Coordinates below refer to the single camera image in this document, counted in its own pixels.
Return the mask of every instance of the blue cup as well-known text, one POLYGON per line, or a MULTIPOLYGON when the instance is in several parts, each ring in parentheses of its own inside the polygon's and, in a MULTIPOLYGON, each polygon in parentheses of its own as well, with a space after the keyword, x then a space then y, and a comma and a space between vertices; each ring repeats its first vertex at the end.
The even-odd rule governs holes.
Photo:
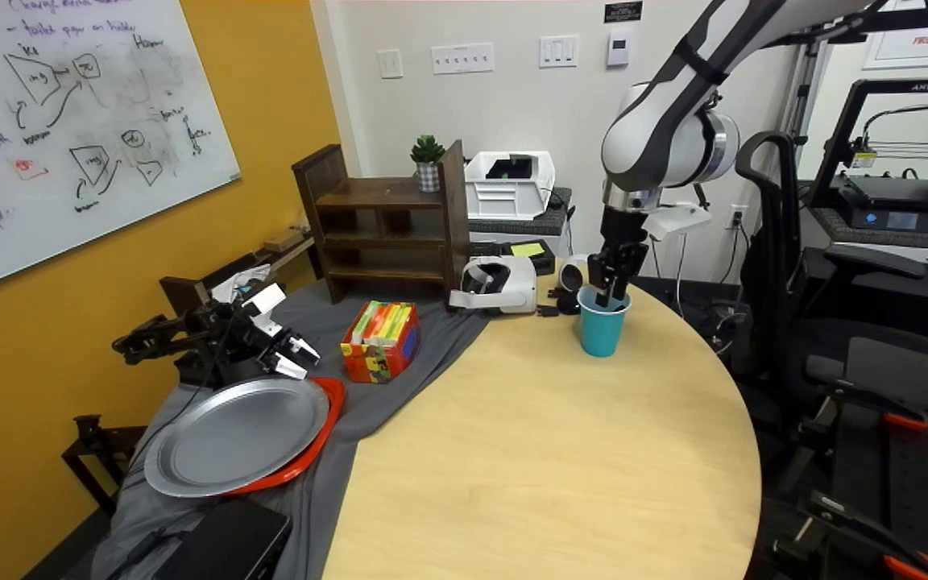
POLYGON ((629 297, 599 307, 597 293, 599 293, 597 287, 579 291, 579 346, 593 356, 609 356, 619 352, 629 297))

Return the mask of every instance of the wooden cabinet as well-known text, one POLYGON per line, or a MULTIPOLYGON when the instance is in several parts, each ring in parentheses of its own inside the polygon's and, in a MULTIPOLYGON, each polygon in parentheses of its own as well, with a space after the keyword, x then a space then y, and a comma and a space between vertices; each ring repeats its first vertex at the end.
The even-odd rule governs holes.
POLYGON ((442 153, 442 193, 412 177, 348 177, 340 145, 293 164, 331 297, 357 285, 462 280, 468 250, 463 152, 442 153))

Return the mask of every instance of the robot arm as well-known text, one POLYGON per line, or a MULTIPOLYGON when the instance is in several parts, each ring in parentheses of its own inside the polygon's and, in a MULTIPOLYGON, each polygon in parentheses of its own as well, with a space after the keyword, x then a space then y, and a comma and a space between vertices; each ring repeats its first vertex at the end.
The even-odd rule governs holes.
POLYGON ((752 50, 782 39, 825 35, 864 20, 884 0, 714 0, 662 71, 640 84, 609 124, 599 159, 609 180, 604 250, 591 257, 593 285, 626 297, 647 254, 645 195, 662 187, 714 180, 732 166, 736 124, 714 115, 718 84, 752 50))

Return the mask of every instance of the whiteboard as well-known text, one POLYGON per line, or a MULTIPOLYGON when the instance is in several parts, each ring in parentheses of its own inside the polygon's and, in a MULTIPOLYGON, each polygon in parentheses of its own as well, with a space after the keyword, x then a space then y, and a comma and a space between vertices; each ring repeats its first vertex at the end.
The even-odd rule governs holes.
POLYGON ((235 177, 178 0, 0 0, 0 277, 235 177))

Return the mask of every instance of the wooden table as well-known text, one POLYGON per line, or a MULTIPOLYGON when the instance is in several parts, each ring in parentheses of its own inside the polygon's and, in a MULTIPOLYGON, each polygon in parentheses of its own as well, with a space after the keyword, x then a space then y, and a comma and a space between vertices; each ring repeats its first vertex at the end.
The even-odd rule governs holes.
POLYGON ((631 291, 617 356, 578 320, 497 320, 357 449, 328 580, 736 580, 757 517, 748 408, 701 335, 631 291))

